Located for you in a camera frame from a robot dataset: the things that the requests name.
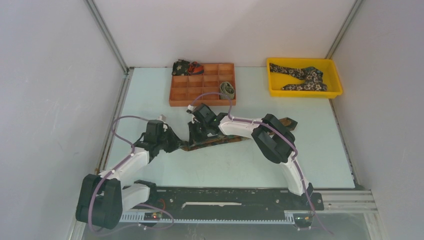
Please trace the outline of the green orange patterned tie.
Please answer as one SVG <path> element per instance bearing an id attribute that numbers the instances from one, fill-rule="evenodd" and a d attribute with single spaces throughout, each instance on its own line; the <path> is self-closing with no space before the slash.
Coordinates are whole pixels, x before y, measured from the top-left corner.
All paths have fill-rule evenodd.
<path id="1" fill-rule="evenodd" d="M 217 146 L 217 145 L 224 145 L 229 143 L 236 143 L 236 142 L 242 142 L 249 140 L 248 137 L 238 136 L 238 135 L 218 135 L 215 139 L 210 139 L 204 142 L 199 142 L 194 145 L 189 145 L 189 150 L 184 150 L 186 152 L 211 147 L 211 146 Z"/>

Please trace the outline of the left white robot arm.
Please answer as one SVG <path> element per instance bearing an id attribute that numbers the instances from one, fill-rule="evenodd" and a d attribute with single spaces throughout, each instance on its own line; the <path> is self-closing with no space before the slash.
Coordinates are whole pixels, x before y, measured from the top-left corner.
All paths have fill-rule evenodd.
<path id="1" fill-rule="evenodd" d="M 133 207 L 156 206 L 157 185 L 136 180 L 135 174 L 161 152 L 172 153 L 186 146 L 172 128 L 162 120 L 149 120 L 146 130 L 130 144 L 130 153 L 109 170 L 84 177 L 75 218 L 79 222 L 112 230 L 122 216 Z"/>

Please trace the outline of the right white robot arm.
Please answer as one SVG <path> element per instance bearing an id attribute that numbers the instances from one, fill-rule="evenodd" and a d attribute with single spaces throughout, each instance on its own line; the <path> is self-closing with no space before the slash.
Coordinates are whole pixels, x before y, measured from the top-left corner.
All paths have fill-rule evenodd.
<path id="1" fill-rule="evenodd" d="M 206 104 L 189 105 L 192 115 L 188 123 L 190 145 L 200 145 L 215 140 L 233 140 L 236 137 L 252 139 L 264 157 L 282 168 L 291 194 L 291 204 L 304 209 L 311 202 L 313 185 L 305 177 L 299 163 L 295 137 L 288 127 L 274 115 L 263 118 L 239 118 L 221 112 L 215 114 Z"/>

